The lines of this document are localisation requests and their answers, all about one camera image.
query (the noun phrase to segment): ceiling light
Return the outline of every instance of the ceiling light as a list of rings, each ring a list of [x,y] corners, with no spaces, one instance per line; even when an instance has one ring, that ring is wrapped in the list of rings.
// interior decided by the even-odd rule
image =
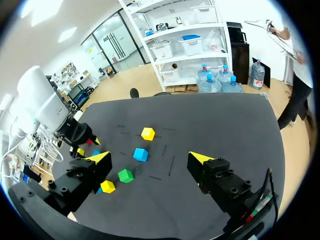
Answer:
[[[69,38],[72,37],[72,35],[75,33],[77,27],[73,27],[73,28],[70,28],[69,30],[67,31],[64,31],[63,33],[61,33],[60,35],[60,38],[59,38],[59,43],[63,42],[64,40],[67,40]]]
[[[31,27],[57,14],[63,0],[37,0],[33,10]]]
[[[5,110],[11,100],[11,95],[6,93],[0,103],[0,111]]]
[[[33,9],[35,9],[36,5],[38,4],[39,0],[27,0],[26,3],[24,4],[22,13],[21,13],[21,18],[23,19],[26,17]]]

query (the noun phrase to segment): glass door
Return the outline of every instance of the glass door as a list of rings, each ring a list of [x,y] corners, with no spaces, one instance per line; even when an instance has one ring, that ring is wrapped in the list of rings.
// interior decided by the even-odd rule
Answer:
[[[97,44],[94,36],[90,35],[81,45],[88,58],[92,61],[99,72],[107,72],[107,69],[116,72],[100,46]]]
[[[93,35],[117,72],[144,64],[141,52],[118,13],[99,26]]]

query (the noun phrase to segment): person's arm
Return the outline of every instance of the person's arm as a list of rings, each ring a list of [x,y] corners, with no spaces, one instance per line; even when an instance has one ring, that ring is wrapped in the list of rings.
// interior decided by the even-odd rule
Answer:
[[[282,31],[276,29],[275,27],[270,27],[269,31],[277,35],[279,38],[282,38],[284,40],[290,39],[290,32],[288,31],[288,28],[284,28]]]

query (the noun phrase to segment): black chair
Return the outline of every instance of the black chair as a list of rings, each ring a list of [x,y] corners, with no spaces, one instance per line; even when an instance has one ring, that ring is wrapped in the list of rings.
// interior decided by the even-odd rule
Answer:
[[[157,94],[154,95],[154,96],[162,96],[162,95],[171,95],[171,93],[170,93],[170,92],[159,92],[159,93],[157,93]],[[130,90],[130,97],[131,97],[132,99],[139,98],[139,92],[138,92],[138,90],[137,90],[136,88],[131,88],[131,90]]]

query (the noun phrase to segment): shelving unit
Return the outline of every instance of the shelving unit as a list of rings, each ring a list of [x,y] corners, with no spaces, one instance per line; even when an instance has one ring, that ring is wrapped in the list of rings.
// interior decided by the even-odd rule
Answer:
[[[148,3],[141,6],[137,6],[133,10],[130,10],[129,12],[130,14],[135,14],[135,13],[146,14],[157,8],[161,8],[169,4],[183,2],[183,1],[187,1],[187,0],[150,0]]]
[[[126,5],[127,1],[118,1],[140,38],[163,91],[165,91],[165,87],[168,86],[196,84],[196,73],[201,69],[201,62],[210,62],[210,59],[222,59],[222,61],[228,65],[229,70],[232,71],[232,52],[228,27],[227,23],[223,21],[223,18],[221,17],[219,6],[215,0],[150,0],[143,5],[133,3],[130,6]],[[204,5],[215,6],[218,22],[199,23],[192,18],[194,15],[191,7],[203,7]],[[156,25],[160,23],[168,23],[169,26],[174,25],[175,17],[178,16],[182,18],[184,25],[177,25],[174,28],[158,31],[155,34],[145,36],[142,35],[135,22],[135,19],[139,19],[137,14],[143,14],[146,24],[154,31],[156,30]],[[217,41],[220,41],[221,44],[217,43],[217,49],[211,50],[208,43],[211,43],[214,38],[213,36],[216,36],[216,34],[218,35],[218,38],[216,37],[215,39],[218,39]],[[206,46],[203,48],[203,53],[187,56],[181,46],[179,49],[177,40],[184,35],[201,36],[202,46]],[[151,50],[147,46],[147,43],[152,40],[156,43],[163,40],[171,40],[172,44],[178,46],[178,49],[176,47],[173,48],[174,53],[171,58],[154,59]],[[195,64],[194,61],[197,61],[196,67],[194,65],[191,67],[187,66],[188,64]],[[183,68],[180,79],[173,83],[165,82],[160,74],[163,64],[176,62],[180,62]]]
[[[192,25],[187,25],[187,26],[178,26],[172,29],[164,30],[164,31],[159,31],[155,34],[152,34],[150,36],[146,36],[143,38],[143,40],[146,42],[150,39],[155,39],[158,37],[162,37],[164,35],[168,34],[173,34],[173,33],[178,33],[186,30],[193,30],[193,29],[205,29],[205,28],[218,28],[218,27],[224,27],[223,23],[217,22],[217,23],[198,23],[198,24],[192,24]]]

